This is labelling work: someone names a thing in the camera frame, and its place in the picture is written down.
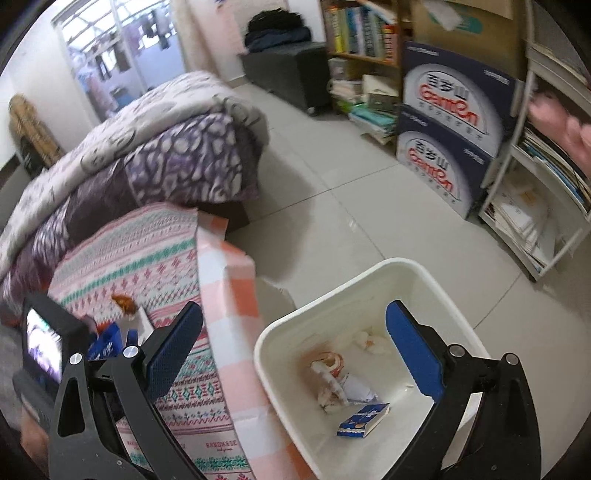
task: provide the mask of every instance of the blue gripper pad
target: blue gripper pad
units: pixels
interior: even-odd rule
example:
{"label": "blue gripper pad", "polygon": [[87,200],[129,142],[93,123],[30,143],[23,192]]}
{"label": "blue gripper pad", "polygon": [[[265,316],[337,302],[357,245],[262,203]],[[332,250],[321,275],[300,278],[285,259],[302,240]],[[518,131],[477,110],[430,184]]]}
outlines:
{"label": "blue gripper pad", "polygon": [[[202,328],[201,307],[190,301],[170,325],[157,328],[146,340],[144,345],[151,340],[161,342],[159,348],[153,353],[145,373],[148,382],[146,395],[152,402],[165,396],[173,386],[173,382],[197,341]],[[160,335],[165,338],[163,340],[158,338]]]}
{"label": "blue gripper pad", "polygon": [[417,330],[417,322],[400,300],[386,308],[386,328],[418,389],[436,403],[444,393],[443,366]]}

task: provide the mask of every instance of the camera screen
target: camera screen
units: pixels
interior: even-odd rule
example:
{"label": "camera screen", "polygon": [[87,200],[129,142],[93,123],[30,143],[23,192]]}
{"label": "camera screen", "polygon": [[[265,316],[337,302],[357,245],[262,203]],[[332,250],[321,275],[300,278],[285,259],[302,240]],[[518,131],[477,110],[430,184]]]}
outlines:
{"label": "camera screen", "polygon": [[55,381],[61,381],[61,337],[33,309],[27,314],[27,351]]}

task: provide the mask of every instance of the metal screw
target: metal screw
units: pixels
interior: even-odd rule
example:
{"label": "metal screw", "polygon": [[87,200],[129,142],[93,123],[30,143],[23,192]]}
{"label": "metal screw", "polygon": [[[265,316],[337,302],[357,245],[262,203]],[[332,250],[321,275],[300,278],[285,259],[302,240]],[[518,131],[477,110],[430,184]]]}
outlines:
{"label": "metal screw", "polygon": [[139,348],[137,348],[135,345],[131,345],[131,346],[127,347],[125,350],[123,350],[123,356],[125,358],[133,358],[138,353],[139,353]]}
{"label": "metal screw", "polygon": [[509,365],[518,365],[519,364],[519,357],[517,357],[517,355],[514,353],[508,353],[507,356],[505,357],[505,360],[507,360],[507,363]]}
{"label": "metal screw", "polygon": [[82,362],[82,354],[81,353],[75,353],[74,355],[72,355],[70,357],[70,363],[72,365],[78,365],[80,362]]}
{"label": "metal screw", "polygon": [[456,358],[462,358],[464,355],[466,355],[466,351],[464,350],[464,347],[462,347],[461,345],[452,345],[449,348],[449,352],[452,356]]}

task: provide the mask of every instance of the purple patterned blanket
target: purple patterned blanket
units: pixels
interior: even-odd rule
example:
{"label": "purple patterned blanket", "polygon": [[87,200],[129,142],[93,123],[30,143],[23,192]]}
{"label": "purple patterned blanket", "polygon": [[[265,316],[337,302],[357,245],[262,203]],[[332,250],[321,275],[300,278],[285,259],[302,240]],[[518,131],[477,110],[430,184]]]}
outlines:
{"label": "purple patterned blanket", "polygon": [[256,198],[262,148],[223,112],[192,117],[139,145],[79,185],[37,229],[4,278],[4,302],[20,315],[26,293],[47,291],[69,250],[136,208]]}

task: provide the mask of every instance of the orange snack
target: orange snack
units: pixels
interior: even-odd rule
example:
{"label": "orange snack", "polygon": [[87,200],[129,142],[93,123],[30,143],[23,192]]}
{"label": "orange snack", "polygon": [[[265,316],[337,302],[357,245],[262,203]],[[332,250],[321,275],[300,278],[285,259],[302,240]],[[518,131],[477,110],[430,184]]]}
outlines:
{"label": "orange snack", "polygon": [[138,311],[138,306],[132,298],[125,295],[111,295],[111,299],[119,306],[125,315],[133,315]]}

